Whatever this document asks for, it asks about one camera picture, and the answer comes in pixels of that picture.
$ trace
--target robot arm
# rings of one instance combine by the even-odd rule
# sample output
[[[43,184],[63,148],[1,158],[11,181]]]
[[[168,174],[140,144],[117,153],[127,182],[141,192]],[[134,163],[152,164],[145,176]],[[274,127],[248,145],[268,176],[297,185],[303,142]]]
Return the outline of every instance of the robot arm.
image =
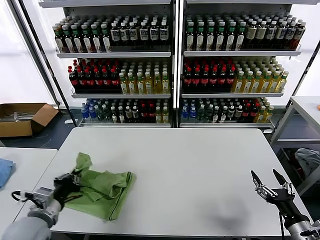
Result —
[[[27,217],[13,222],[4,232],[2,240],[49,240],[50,228],[58,221],[59,212],[65,203],[74,199],[67,198],[70,193],[80,191],[80,178],[77,174],[66,173],[54,179],[54,190],[40,187],[35,192],[14,191],[12,197],[21,202],[32,201]]]

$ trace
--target white bottle label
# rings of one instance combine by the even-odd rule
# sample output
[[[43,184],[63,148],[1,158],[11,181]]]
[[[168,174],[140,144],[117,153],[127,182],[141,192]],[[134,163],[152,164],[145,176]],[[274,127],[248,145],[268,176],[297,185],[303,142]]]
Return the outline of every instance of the white bottle label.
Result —
[[[87,38],[87,37],[85,37],[85,38],[83,39],[83,41],[84,41],[84,44],[85,44],[85,47],[86,47],[87,52],[88,52],[88,53],[92,53],[92,48],[91,48],[90,39]]]
[[[122,89],[122,93],[123,94],[128,94],[127,85],[125,83],[121,83],[120,86],[121,86],[121,89]]]
[[[97,53],[101,53],[101,45],[100,45],[100,40],[97,37],[93,38],[93,42],[94,42],[94,46],[95,46],[95,50]]]
[[[249,92],[250,85],[251,85],[251,82],[247,82],[247,83],[244,85],[244,89],[243,89],[243,93],[244,93],[244,94],[247,94],[247,93]]]
[[[129,83],[129,91],[130,91],[130,94],[135,93],[135,84],[134,83]]]
[[[239,35],[236,44],[235,44],[235,51],[239,51],[242,47],[242,43],[244,41],[245,36],[244,35]]]
[[[221,51],[223,41],[224,41],[224,36],[221,36],[221,35],[218,36],[216,40],[216,46],[215,46],[216,51]]]
[[[60,53],[65,53],[64,45],[62,44],[61,39],[57,38],[57,39],[55,40],[55,42],[56,42],[56,45],[57,45],[58,48],[59,48]]]
[[[241,88],[242,82],[237,82],[235,85],[234,93],[238,94]]]
[[[255,81],[252,85],[252,88],[251,88],[251,94],[255,94],[257,92],[257,88],[259,86],[259,82],[258,81]]]
[[[146,84],[145,84],[145,90],[146,90],[146,94],[152,94],[152,86],[151,86],[151,83],[146,83]]]
[[[196,38],[196,50],[197,51],[201,51],[203,41],[204,41],[204,36],[200,35]]]
[[[266,81],[266,82],[262,85],[261,93],[264,94],[264,93],[266,92],[268,85],[269,85],[269,82],[268,82],[268,81]]]
[[[111,45],[110,45],[110,40],[108,37],[104,37],[103,38],[103,43],[104,43],[104,47],[105,47],[105,51],[108,53],[111,51]]]
[[[192,51],[193,44],[194,44],[194,36],[188,36],[186,39],[186,50]]]
[[[125,123],[125,116],[120,115],[120,116],[119,116],[119,119],[120,119],[120,123],[121,123],[121,124],[124,124],[124,123]]]
[[[206,51],[211,51],[212,43],[214,42],[214,36],[209,35],[206,39]]]
[[[161,116],[159,116],[159,115],[155,116],[155,120],[156,120],[157,124],[160,124],[161,123]]]
[[[144,84],[139,82],[138,83],[138,89],[139,89],[139,94],[144,94]]]
[[[225,47],[226,51],[231,51],[232,44],[234,43],[234,39],[235,39],[235,36],[233,35],[228,36],[226,47]]]
[[[79,53],[82,53],[82,46],[79,38],[74,38],[74,43],[76,45],[76,48],[78,49]]]

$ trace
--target shelf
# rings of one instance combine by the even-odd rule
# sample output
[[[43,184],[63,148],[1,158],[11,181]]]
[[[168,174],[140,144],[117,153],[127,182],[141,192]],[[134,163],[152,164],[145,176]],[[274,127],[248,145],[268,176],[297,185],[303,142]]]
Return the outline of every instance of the shelf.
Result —
[[[183,99],[199,98],[279,98],[284,93],[183,93]]]
[[[306,4],[316,5],[319,0],[187,0],[188,4]]]
[[[292,56],[296,57],[301,51],[184,51],[185,57],[218,57],[218,56]]]
[[[271,129],[272,127],[272,123],[180,123],[180,128]]]
[[[121,6],[121,5],[160,5],[170,4],[170,0],[42,0],[39,5],[44,8]]]
[[[72,94],[74,99],[169,99],[170,94]]]
[[[56,56],[60,59],[169,58],[171,57],[171,51],[57,53]]]

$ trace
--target bottle label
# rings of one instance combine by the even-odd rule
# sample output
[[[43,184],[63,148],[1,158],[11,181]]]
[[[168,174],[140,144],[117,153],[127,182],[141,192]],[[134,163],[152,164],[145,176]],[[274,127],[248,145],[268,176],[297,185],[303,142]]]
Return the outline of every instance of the bottle label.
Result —
[[[225,84],[225,78],[218,78],[218,84]]]
[[[146,84],[145,84],[145,90],[146,90],[146,94],[152,94],[152,86],[151,86],[151,83],[146,83]]]
[[[65,40],[66,45],[68,46],[70,53],[74,53],[75,49],[74,49],[74,46],[72,45],[71,39],[66,37],[64,40]]]
[[[201,83],[202,84],[207,84],[209,81],[209,78],[201,78]]]
[[[235,80],[234,78],[227,78],[226,82],[231,85],[234,83],[234,80]]]
[[[245,36],[244,35],[239,35],[236,39],[236,44],[235,44],[235,50],[239,51],[242,47],[242,43],[244,41]]]
[[[155,121],[157,124],[160,124],[161,123],[161,116],[159,116],[159,115],[155,116]]]
[[[196,38],[196,50],[201,51],[202,50],[202,43],[204,41],[204,36],[200,35]]]
[[[97,53],[101,53],[101,45],[100,45],[100,40],[97,37],[93,38],[93,42],[94,42],[94,46],[95,46],[95,50]]]
[[[125,123],[125,116],[120,115],[120,116],[119,116],[119,119],[120,119],[120,123],[121,123],[121,124],[124,124],[124,123]]]
[[[266,28],[258,27],[258,29],[256,30],[255,38],[264,39],[266,31],[267,31]]]
[[[74,43],[76,45],[76,49],[78,50],[78,53],[82,53],[82,46],[81,46],[81,41],[79,38],[74,38]]]
[[[85,37],[85,38],[83,39],[83,41],[84,41],[85,48],[86,48],[87,52],[88,52],[88,53],[92,53],[92,47],[91,47],[90,39],[87,38],[87,37]]]
[[[252,88],[251,88],[251,94],[255,94],[257,92],[257,88],[259,86],[259,82],[258,81],[255,81],[252,85]]]
[[[219,35],[216,39],[216,46],[215,46],[216,51],[221,51],[223,41],[224,41],[224,36]]]
[[[160,28],[160,40],[166,41],[169,38],[168,28]]]
[[[206,39],[206,51],[211,51],[212,43],[214,42],[214,36],[209,35]]]
[[[244,89],[243,89],[243,93],[247,94],[249,92],[249,88],[250,88],[251,82],[246,82],[244,85]]]
[[[108,53],[111,51],[111,45],[110,45],[110,40],[108,37],[104,37],[103,38],[103,44],[104,44],[104,47],[105,47],[105,51]]]
[[[150,38],[153,41],[159,40],[159,29],[158,28],[150,28]]]
[[[136,41],[138,40],[138,31],[137,29],[129,29],[129,35],[130,35],[130,40],[131,41]]]
[[[291,40],[294,37],[295,32],[296,32],[295,28],[289,28],[288,27],[288,29],[286,30],[284,39]]]
[[[295,40],[300,40],[302,38],[302,35],[305,33],[305,30],[306,29],[300,29],[300,28],[297,28],[295,30],[295,33],[294,33],[294,36],[293,36],[293,39]]]
[[[144,90],[144,84],[139,82],[138,83],[138,90],[139,90],[139,94],[144,94],[145,90]]]
[[[134,94],[135,93],[135,84],[129,83],[128,85],[129,85],[130,94]]]
[[[127,85],[125,83],[120,84],[122,89],[122,94],[128,94]]]
[[[228,39],[226,41],[226,47],[225,47],[226,51],[231,51],[232,44],[234,43],[234,39],[235,39],[235,36],[233,35],[228,36]]]
[[[192,51],[193,44],[194,44],[194,36],[188,36],[186,38],[186,50]]]
[[[118,29],[117,30],[111,29],[111,38],[115,42],[120,41],[120,31]]]
[[[128,29],[120,29],[121,41],[129,41]]]
[[[149,34],[148,34],[148,29],[142,29],[140,28],[140,38],[142,41],[147,41],[149,40]]]
[[[209,83],[212,84],[212,85],[216,84],[217,83],[217,79],[216,78],[210,78],[209,79]]]
[[[236,85],[235,85],[235,89],[234,89],[234,93],[235,94],[238,94],[239,91],[240,91],[240,88],[241,88],[241,85],[242,85],[242,82],[237,82]]]
[[[57,45],[58,48],[59,48],[60,53],[65,53],[66,51],[65,51],[65,49],[64,49],[64,45],[62,44],[61,39],[56,38],[56,39],[55,39],[55,42],[56,42],[56,45]]]

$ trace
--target bottle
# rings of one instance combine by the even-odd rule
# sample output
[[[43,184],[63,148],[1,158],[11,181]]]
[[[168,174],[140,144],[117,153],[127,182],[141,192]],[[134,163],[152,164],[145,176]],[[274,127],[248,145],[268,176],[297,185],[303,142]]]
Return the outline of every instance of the bottle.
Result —
[[[251,86],[249,89],[249,93],[255,94],[258,90],[259,84],[260,84],[260,78],[261,78],[261,71],[256,71],[255,76],[251,80]]]
[[[204,25],[203,21],[198,22],[198,31],[196,32],[195,50],[201,51],[204,41]]]
[[[225,36],[223,49],[226,51],[231,51],[233,48],[234,40],[235,40],[235,28],[236,28],[236,22],[232,21],[230,22],[229,31]]]
[[[228,111],[228,107],[227,106],[223,106],[222,112],[221,112],[221,116],[220,116],[220,121],[219,121],[220,123],[224,123],[226,121],[227,111]]]
[[[246,22],[244,22],[244,21],[240,22],[239,30],[236,35],[236,41],[234,41],[234,43],[235,43],[234,50],[235,51],[240,51],[243,47],[243,42],[245,39],[245,29],[246,29]]]
[[[241,105],[239,105],[236,109],[235,109],[235,113],[233,116],[233,119],[238,123],[241,120],[241,116],[242,116],[242,112],[243,112],[243,107]]]
[[[280,82],[280,71],[275,71],[273,74],[273,77],[269,83],[269,86],[266,89],[266,92],[267,93],[274,93],[279,82]]]
[[[219,22],[218,32],[216,33],[216,36],[215,36],[215,50],[216,51],[222,50],[224,37],[225,37],[225,24],[226,23],[224,21]]]
[[[264,113],[265,113],[266,107],[261,106],[258,114],[254,117],[253,122],[260,124],[262,123],[262,119],[264,118]]]
[[[263,123],[270,123],[271,117],[273,115],[273,110],[275,109],[274,106],[270,106],[269,109],[267,110],[266,108],[266,113],[263,116],[262,122]]]
[[[213,48],[214,28],[215,28],[215,23],[213,21],[210,21],[208,23],[208,33],[206,34],[206,45],[205,45],[206,51],[211,51]]]
[[[293,35],[293,38],[290,42],[290,49],[295,50],[297,49],[300,40],[302,38],[302,36],[304,35],[305,31],[306,31],[306,22],[302,22],[300,26],[298,26],[295,30],[295,33]]]
[[[194,23],[188,22],[187,34],[185,35],[185,46],[187,51],[193,50],[194,45]]]

